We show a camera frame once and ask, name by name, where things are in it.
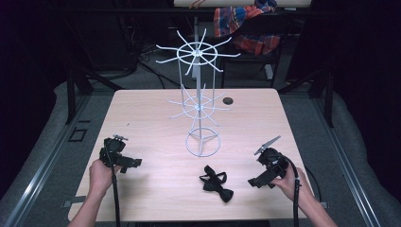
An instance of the wire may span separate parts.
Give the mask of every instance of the wire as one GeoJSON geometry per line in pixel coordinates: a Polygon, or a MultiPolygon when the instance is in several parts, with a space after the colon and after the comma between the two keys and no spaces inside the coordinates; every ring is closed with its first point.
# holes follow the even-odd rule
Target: wire
{"type": "MultiPolygon", "coordinates": [[[[54,6],[56,6],[56,8],[58,8],[58,7],[60,6],[60,4],[59,4],[57,1],[54,1],[54,0],[53,0],[52,3],[54,4],[54,6]]],[[[69,7],[69,4],[67,3],[67,1],[63,0],[62,3],[63,3],[65,6],[69,7]]],[[[85,43],[84,43],[84,41],[83,41],[84,39],[83,39],[83,37],[82,37],[82,34],[81,34],[81,32],[79,32],[79,29],[78,29],[78,27],[77,27],[77,25],[76,25],[76,23],[77,23],[77,17],[72,17],[72,16],[69,16],[69,15],[65,16],[64,14],[62,14],[62,15],[61,15],[61,18],[62,18],[62,20],[65,22],[65,24],[67,25],[67,27],[69,28],[70,34],[72,34],[72,37],[77,41],[78,46],[81,48],[81,50],[83,51],[83,53],[84,53],[85,56],[87,57],[87,60],[88,60],[89,63],[91,64],[91,67],[94,67],[95,70],[97,70],[97,71],[102,71],[102,70],[103,70],[102,67],[99,66],[100,63],[99,63],[99,62],[96,62],[96,61],[92,58],[92,55],[89,53],[88,48],[87,48],[87,46],[85,45],[85,43]]],[[[119,21],[118,21],[119,24],[125,23],[125,22],[122,21],[121,17],[118,17],[118,16],[117,16],[117,18],[119,18],[119,21]]],[[[132,50],[134,49],[134,46],[132,46],[132,45],[133,45],[134,43],[128,45],[127,39],[131,41],[131,38],[130,38],[130,37],[127,38],[127,36],[129,36],[129,35],[127,34],[127,32],[128,32],[128,30],[127,30],[126,28],[124,28],[124,29],[122,30],[122,33],[124,33],[123,35],[125,36],[124,38],[125,38],[125,43],[126,43],[127,51],[129,51],[130,54],[133,55],[134,52],[133,52],[132,50]]],[[[76,64],[76,62],[73,61],[73,58],[72,58],[71,56],[69,56],[69,57],[70,57],[70,58],[69,58],[69,61],[70,61],[69,63],[70,63],[70,64],[76,64]]],[[[133,73],[133,71],[135,71],[135,69],[136,69],[136,67],[133,67],[133,68],[130,68],[130,69],[128,69],[128,70],[129,70],[129,71],[132,71],[131,73],[133,73]]],[[[124,76],[124,75],[126,75],[126,74],[123,73],[122,75],[115,76],[115,78],[111,78],[111,79],[123,78],[123,77],[128,76],[129,74],[127,74],[126,76],[124,76]]]]}
{"type": "Polygon", "coordinates": [[[139,57],[145,61],[145,62],[149,62],[150,61],[150,55],[153,54],[156,51],[159,51],[161,49],[157,48],[156,44],[148,44],[145,45],[142,48],[141,54],[139,55],[139,57]]]}
{"type": "Polygon", "coordinates": [[[292,161],[284,155],[279,155],[279,154],[272,154],[269,155],[269,157],[278,157],[278,158],[284,158],[286,159],[287,162],[289,162],[292,166],[292,170],[294,171],[294,177],[295,177],[295,186],[294,186],[294,200],[293,200],[293,216],[294,216],[294,226],[298,227],[299,226],[299,219],[298,219],[298,199],[299,199],[299,193],[300,193],[300,178],[298,175],[298,169],[297,166],[295,166],[292,161]]]}
{"type": "Polygon", "coordinates": [[[309,175],[313,178],[313,181],[315,181],[315,185],[318,188],[318,193],[319,193],[319,202],[322,202],[322,192],[321,192],[321,188],[319,187],[318,181],[315,178],[315,175],[313,175],[312,171],[309,170],[309,168],[307,168],[305,166],[306,172],[309,173],[309,175]]]}
{"type": "Polygon", "coordinates": [[[192,27],[192,24],[189,22],[189,19],[188,19],[188,17],[185,17],[185,19],[186,19],[186,22],[188,23],[189,27],[190,27],[190,28],[191,28],[191,30],[192,30],[192,34],[194,34],[194,33],[195,33],[195,31],[194,31],[194,27],[192,27]]]}
{"type": "Polygon", "coordinates": [[[155,70],[155,69],[150,68],[148,65],[144,64],[143,62],[139,61],[139,65],[140,65],[142,68],[144,68],[146,71],[155,74],[155,75],[159,78],[159,80],[160,80],[160,82],[162,83],[164,89],[165,89],[166,87],[165,87],[165,84],[163,83],[162,79],[168,80],[168,81],[171,82],[172,84],[176,85],[178,88],[181,88],[181,84],[180,84],[180,83],[178,83],[178,82],[176,82],[176,81],[174,81],[174,80],[172,80],[172,79],[167,78],[165,75],[163,75],[162,73],[158,72],[158,71],[155,70]]]}
{"type": "Polygon", "coordinates": [[[114,163],[112,158],[110,158],[108,146],[105,146],[107,158],[110,162],[110,169],[112,170],[112,182],[113,182],[113,192],[114,192],[114,206],[115,206],[115,226],[120,227],[120,200],[118,199],[118,188],[117,188],[117,177],[115,176],[114,172],[114,163]]]}
{"type": "Polygon", "coordinates": [[[121,74],[118,75],[113,75],[113,76],[104,76],[101,75],[103,78],[108,79],[108,80],[113,80],[113,79],[122,79],[122,78],[126,78],[127,76],[131,75],[133,72],[135,72],[136,69],[127,69],[124,70],[124,72],[122,72],[121,74]]]}

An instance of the chair backrest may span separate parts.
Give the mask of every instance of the chair backrest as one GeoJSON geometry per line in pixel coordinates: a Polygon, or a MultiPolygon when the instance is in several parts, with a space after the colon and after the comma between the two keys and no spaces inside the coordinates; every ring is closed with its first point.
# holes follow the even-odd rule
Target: chair backrest
{"type": "Polygon", "coordinates": [[[287,35],[291,27],[292,19],[288,15],[267,12],[245,20],[233,35],[287,35]]]}

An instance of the wire spinner rack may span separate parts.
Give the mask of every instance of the wire spinner rack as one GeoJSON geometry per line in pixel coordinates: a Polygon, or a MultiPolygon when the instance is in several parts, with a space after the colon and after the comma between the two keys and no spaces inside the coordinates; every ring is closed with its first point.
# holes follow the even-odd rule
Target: wire spinner rack
{"type": "Polygon", "coordinates": [[[188,117],[192,118],[192,125],[191,129],[189,130],[186,138],[185,138],[185,146],[189,152],[193,155],[198,157],[208,157],[216,152],[218,152],[221,139],[217,131],[209,127],[205,127],[202,124],[202,120],[208,119],[215,126],[219,126],[219,124],[213,120],[212,114],[215,111],[229,111],[231,109],[225,108],[217,108],[215,106],[215,100],[220,98],[224,95],[222,93],[219,96],[215,95],[215,81],[216,81],[216,71],[222,72],[222,70],[216,67],[216,59],[218,57],[225,57],[225,58],[234,58],[238,57],[240,54],[236,55],[226,55],[226,54],[219,54],[217,51],[217,47],[223,44],[228,43],[231,38],[227,39],[224,42],[219,44],[211,45],[204,42],[204,37],[206,35],[206,29],[203,32],[200,41],[194,41],[189,43],[180,32],[177,30],[177,34],[183,40],[184,44],[177,48],[177,47],[162,47],[156,45],[160,49],[164,50],[174,50],[177,53],[177,57],[165,60],[165,61],[156,61],[158,63],[166,63],[170,61],[178,61],[178,67],[180,72],[180,84],[181,84],[181,92],[182,92],[182,101],[176,102],[167,100],[170,103],[182,105],[183,111],[179,114],[170,116],[170,118],[175,118],[181,115],[187,115],[188,117]],[[188,76],[191,69],[195,72],[195,79],[197,82],[197,89],[196,95],[191,96],[188,91],[186,91],[185,87],[183,86],[183,73],[181,63],[189,65],[188,69],[186,70],[185,75],[188,76]],[[207,97],[204,95],[206,84],[203,85],[201,88],[201,70],[200,67],[204,65],[211,66],[213,70],[213,88],[212,88],[212,97],[207,97]],[[211,150],[204,150],[205,143],[212,144],[213,149],[211,150]]]}

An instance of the plaid fabric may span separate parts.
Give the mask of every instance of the plaid fabric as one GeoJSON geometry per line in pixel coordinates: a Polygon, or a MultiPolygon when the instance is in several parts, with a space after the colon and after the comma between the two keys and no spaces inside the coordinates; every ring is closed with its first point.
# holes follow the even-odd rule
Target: plaid fabric
{"type": "MultiPolygon", "coordinates": [[[[217,8],[214,16],[215,36],[230,35],[242,25],[244,20],[264,12],[274,12],[276,6],[274,0],[255,0],[253,6],[217,8]]],[[[269,54],[279,42],[280,37],[272,34],[257,37],[239,35],[233,39],[236,48],[254,53],[254,55],[269,54]]]]}

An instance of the black bow tie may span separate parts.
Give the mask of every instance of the black bow tie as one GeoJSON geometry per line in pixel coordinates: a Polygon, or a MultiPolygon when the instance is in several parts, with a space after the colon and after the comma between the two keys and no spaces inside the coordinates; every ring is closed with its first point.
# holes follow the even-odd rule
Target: black bow tie
{"type": "Polygon", "coordinates": [[[210,166],[205,166],[204,171],[206,172],[206,175],[200,176],[200,179],[204,182],[203,190],[216,191],[220,194],[221,199],[224,202],[229,201],[233,197],[234,191],[230,189],[224,189],[221,186],[222,183],[227,181],[227,174],[225,172],[216,174],[215,170],[213,170],[210,166]]]}

